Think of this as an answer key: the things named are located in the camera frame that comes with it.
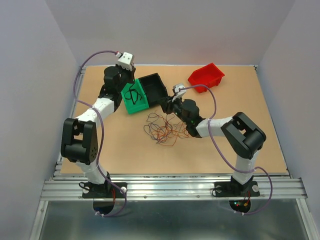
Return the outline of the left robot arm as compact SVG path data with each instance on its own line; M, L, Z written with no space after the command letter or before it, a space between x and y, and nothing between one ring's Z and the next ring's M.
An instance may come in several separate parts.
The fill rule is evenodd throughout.
M104 70L104 84L94 104L78 100L88 109L76 118L67 118L63 123L61 156L82 170L100 197L111 193L111 184L108 172L99 164L102 145L98 143L97 126L103 130L103 120L118 109L123 99L121 91L128 83L135 82L135 71L134 66L129 69L119 64L108 66Z

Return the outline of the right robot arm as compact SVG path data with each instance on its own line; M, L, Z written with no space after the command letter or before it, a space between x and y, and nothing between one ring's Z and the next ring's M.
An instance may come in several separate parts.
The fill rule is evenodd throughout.
M224 137L236 153L233 174L229 181L214 184L214 197L260 196L258 184L253 180L253 172L258 153L267 137L246 114L238 112L227 118L203 118L194 100L181 100L172 96L162 98L159 104L164 113L175 114L192 137Z

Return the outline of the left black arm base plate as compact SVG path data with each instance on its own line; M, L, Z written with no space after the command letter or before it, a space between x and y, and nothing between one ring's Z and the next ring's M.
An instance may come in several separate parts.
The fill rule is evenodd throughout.
M119 199L124 194L117 187L107 181L104 184L93 184L91 182L80 182L78 186L82 189L83 199Z

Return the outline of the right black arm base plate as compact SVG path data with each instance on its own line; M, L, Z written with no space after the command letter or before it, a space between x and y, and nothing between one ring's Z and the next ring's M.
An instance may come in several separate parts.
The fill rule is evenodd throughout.
M256 181L241 185L231 181L214 183L211 194L216 198L259 197L260 190Z

